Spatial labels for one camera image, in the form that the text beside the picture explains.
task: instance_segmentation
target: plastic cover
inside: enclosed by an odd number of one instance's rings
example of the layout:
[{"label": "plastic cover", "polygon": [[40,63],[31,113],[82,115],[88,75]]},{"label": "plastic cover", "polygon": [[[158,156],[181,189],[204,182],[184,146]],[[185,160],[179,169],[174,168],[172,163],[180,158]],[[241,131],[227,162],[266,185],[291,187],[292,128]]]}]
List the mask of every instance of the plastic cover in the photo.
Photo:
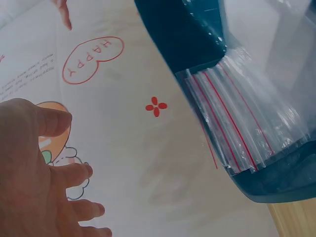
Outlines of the plastic cover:
[{"label": "plastic cover", "polygon": [[255,172],[315,140],[316,1],[184,0],[226,56],[179,72],[231,175]]}]

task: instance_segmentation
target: red flower print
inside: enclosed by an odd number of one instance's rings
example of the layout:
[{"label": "red flower print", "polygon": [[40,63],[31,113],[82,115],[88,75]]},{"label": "red flower print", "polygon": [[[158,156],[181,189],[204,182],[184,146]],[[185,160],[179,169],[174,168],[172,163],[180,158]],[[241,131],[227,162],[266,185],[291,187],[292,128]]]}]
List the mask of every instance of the red flower print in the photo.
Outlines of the red flower print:
[{"label": "red flower print", "polygon": [[168,108],[166,103],[158,103],[157,97],[152,97],[152,105],[147,105],[146,110],[147,111],[154,111],[155,117],[159,117],[160,115],[160,110],[164,110]]}]

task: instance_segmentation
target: cartoon character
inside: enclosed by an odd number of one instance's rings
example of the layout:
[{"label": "cartoon character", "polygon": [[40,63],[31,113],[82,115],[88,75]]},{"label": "cartoon character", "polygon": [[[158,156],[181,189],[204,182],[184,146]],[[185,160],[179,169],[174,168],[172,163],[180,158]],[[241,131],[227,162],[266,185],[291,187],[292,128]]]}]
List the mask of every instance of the cartoon character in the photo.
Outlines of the cartoon character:
[{"label": "cartoon character", "polygon": [[[44,102],[38,106],[48,109],[56,109],[67,111],[66,107],[58,102]],[[71,163],[82,164],[80,158],[77,157],[77,150],[73,147],[67,147],[66,143],[70,135],[69,127],[63,134],[58,137],[39,137],[39,149],[44,157],[45,163],[51,166],[63,166]],[[84,194],[84,189],[88,186],[87,179],[79,187],[67,189],[67,197],[70,200],[80,199]]]}]

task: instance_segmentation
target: wooden surface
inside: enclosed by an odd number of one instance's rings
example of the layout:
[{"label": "wooden surface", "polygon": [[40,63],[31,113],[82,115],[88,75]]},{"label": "wooden surface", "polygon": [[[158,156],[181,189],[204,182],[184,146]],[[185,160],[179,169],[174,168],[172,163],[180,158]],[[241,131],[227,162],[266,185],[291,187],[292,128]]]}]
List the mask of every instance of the wooden surface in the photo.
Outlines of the wooden surface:
[{"label": "wooden surface", "polygon": [[269,209],[280,237],[316,237],[316,198],[271,204]]}]

